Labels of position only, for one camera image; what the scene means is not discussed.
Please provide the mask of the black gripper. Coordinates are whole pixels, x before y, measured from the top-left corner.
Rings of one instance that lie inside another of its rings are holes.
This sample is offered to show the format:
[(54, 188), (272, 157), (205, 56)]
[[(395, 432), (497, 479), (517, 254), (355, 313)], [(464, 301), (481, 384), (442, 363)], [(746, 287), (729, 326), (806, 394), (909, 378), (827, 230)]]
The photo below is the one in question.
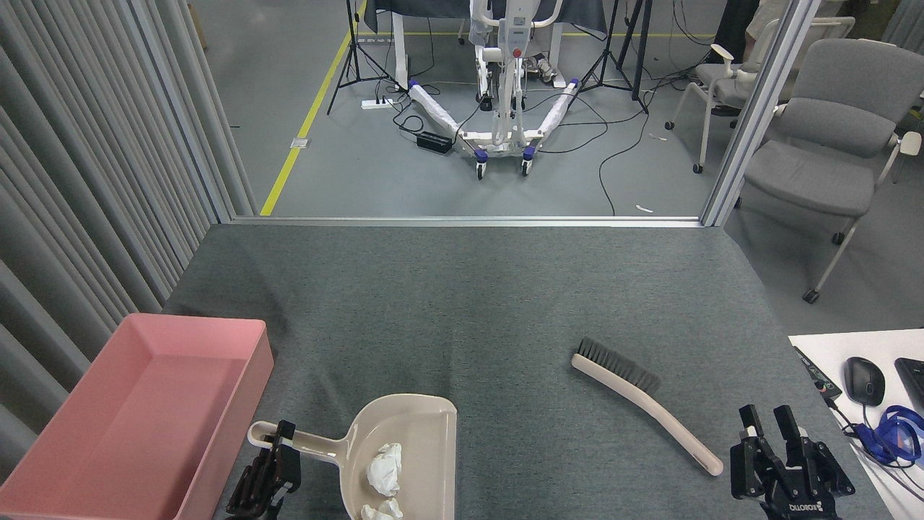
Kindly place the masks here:
[(764, 488), (759, 474), (760, 444), (765, 441), (756, 406), (739, 409), (743, 429), (740, 442), (730, 447), (731, 494), (735, 499), (758, 499), (768, 519), (840, 519), (835, 498), (855, 494), (855, 486), (823, 442), (812, 441), (798, 427), (792, 409), (773, 409), (786, 443), (785, 463), (800, 477), (800, 496), (792, 499), (779, 486)]
[(300, 455), (292, 441), (296, 431), (293, 422), (278, 422), (274, 434), (264, 440), (261, 448), (243, 471), (228, 504), (229, 514), (238, 519), (277, 519), (287, 494), (300, 487)]

